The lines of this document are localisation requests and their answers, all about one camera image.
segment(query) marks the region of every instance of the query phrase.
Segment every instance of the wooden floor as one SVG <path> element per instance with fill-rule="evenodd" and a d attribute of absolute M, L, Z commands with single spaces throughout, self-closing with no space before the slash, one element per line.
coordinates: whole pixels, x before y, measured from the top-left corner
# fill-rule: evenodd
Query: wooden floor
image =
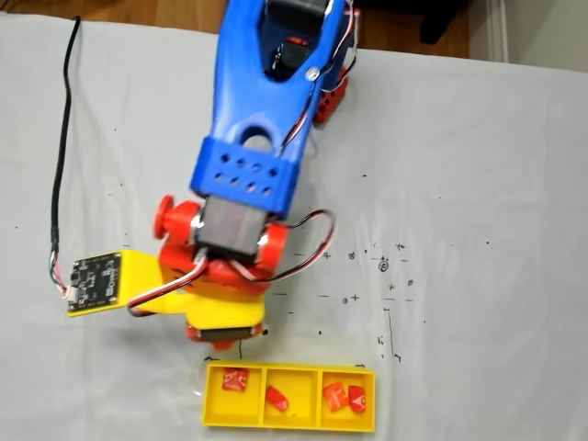
<path fill-rule="evenodd" d="M 226 0 L 9 0 L 9 13 L 56 17 L 79 15 L 84 20 L 116 21 L 218 32 Z M 436 45 L 419 42 L 423 17 L 364 10 L 360 47 L 469 57 L 468 14 L 460 10 Z"/>

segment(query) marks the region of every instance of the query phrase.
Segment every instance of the circuit board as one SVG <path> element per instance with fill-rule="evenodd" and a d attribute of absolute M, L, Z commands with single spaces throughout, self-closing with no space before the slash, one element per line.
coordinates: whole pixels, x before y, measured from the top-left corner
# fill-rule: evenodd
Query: circuit board
<path fill-rule="evenodd" d="M 87 311 L 112 305 L 119 293 L 120 253 L 103 254 L 73 262 L 72 287 L 75 299 L 69 312 Z"/>

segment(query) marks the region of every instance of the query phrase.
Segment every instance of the yellow tray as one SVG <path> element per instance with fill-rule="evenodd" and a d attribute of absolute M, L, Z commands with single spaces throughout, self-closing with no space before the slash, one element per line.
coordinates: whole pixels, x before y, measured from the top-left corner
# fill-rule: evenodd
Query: yellow tray
<path fill-rule="evenodd" d="M 225 368 L 247 368 L 245 391 L 224 390 Z M 366 410 L 352 412 L 345 406 L 331 412 L 322 397 L 322 388 L 341 381 L 362 386 Z M 274 386 L 288 399 L 281 412 L 266 401 L 267 386 Z M 357 367 L 328 367 L 238 361 L 210 361 L 207 365 L 203 425 L 261 427 L 267 429 L 334 430 L 373 432 L 375 428 L 376 389 L 374 372 Z"/>

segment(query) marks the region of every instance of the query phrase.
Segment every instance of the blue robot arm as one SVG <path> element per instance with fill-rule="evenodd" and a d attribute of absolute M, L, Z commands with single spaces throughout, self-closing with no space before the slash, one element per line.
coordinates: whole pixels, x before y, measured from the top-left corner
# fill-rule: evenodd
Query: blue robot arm
<path fill-rule="evenodd" d="M 308 3 L 229 3 L 217 49 L 212 127 L 190 184 L 202 197 L 287 216 L 319 94 L 336 84 L 351 40 L 341 40 L 349 21 L 345 0 L 314 2 L 324 6 L 318 32 L 306 26 L 303 13 L 299 23 L 294 17 L 289 26 L 282 24 L 288 14 L 284 4 L 295 16 L 297 4 Z M 272 5 L 277 10 L 273 15 Z M 276 78 L 272 67 L 276 69 L 279 49 L 294 39 L 305 45 L 296 51 L 307 53 L 288 78 Z M 264 151 L 246 148 L 254 136 L 266 139 Z"/>

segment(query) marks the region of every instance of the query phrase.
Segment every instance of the mounting hole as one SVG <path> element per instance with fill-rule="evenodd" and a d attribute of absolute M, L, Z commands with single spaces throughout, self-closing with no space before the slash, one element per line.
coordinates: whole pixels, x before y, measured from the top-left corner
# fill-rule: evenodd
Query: mounting hole
<path fill-rule="evenodd" d="M 241 136 L 241 145 L 246 149 L 257 150 L 258 152 L 271 152 L 272 150 L 272 140 L 269 133 L 261 127 L 245 129 Z"/>

